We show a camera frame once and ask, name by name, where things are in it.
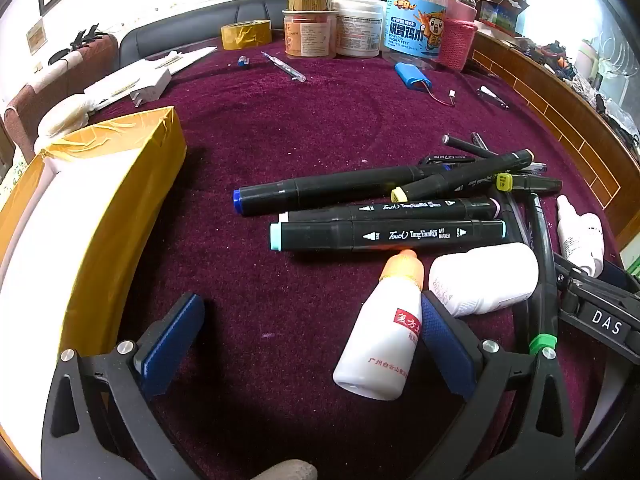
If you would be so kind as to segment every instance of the silver screw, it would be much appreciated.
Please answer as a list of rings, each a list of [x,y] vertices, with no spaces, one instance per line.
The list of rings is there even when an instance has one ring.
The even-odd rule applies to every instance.
[[[556,351],[553,348],[549,347],[549,346],[545,346],[542,349],[542,355],[544,357],[546,357],[547,359],[555,359],[556,358]]]
[[[133,342],[131,341],[123,341],[118,345],[118,353],[119,354],[128,354],[133,350]]]
[[[484,348],[485,351],[489,352],[489,354],[495,354],[500,349],[500,345],[498,345],[498,343],[495,341],[487,339],[482,342],[482,348]]]
[[[71,361],[74,358],[75,352],[71,349],[65,350],[60,354],[60,359],[62,359],[65,363],[67,361]]]

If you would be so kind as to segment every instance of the yellow tape roll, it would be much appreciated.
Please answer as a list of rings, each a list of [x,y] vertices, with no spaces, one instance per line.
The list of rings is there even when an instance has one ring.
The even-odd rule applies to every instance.
[[[270,20],[233,23],[220,28],[222,46],[225,50],[240,50],[248,46],[271,43]]]

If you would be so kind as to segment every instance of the orange bottle cap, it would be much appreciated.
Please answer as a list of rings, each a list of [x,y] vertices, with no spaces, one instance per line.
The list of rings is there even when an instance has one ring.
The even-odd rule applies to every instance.
[[[424,266],[417,254],[411,249],[400,251],[386,261],[385,268],[380,274],[380,280],[390,276],[404,276],[414,282],[420,290],[424,284]]]

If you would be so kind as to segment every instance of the blue gripper pad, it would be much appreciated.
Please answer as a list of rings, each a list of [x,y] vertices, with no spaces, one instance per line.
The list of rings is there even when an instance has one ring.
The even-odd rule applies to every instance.
[[[140,338],[134,367],[140,374],[140,389],[146,398],[166,392],[203,323],[202,298],[187,292]]]
[[[415,65],[396,63],[396,72],[409,90],[424,90],[424,85],[420,84],[421,82],[431,88],[431,81]]]
[[[422,295],[420,336],[451,393],[469,400],[482,367],[482,354],[478,348],[480,341],[430,291]]]

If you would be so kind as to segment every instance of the gray rounded object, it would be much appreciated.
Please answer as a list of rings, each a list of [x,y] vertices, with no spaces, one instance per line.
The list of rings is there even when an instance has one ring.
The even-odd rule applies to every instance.
[[[302,460],[285,460],[252,480],[318,480],[318,471]]]

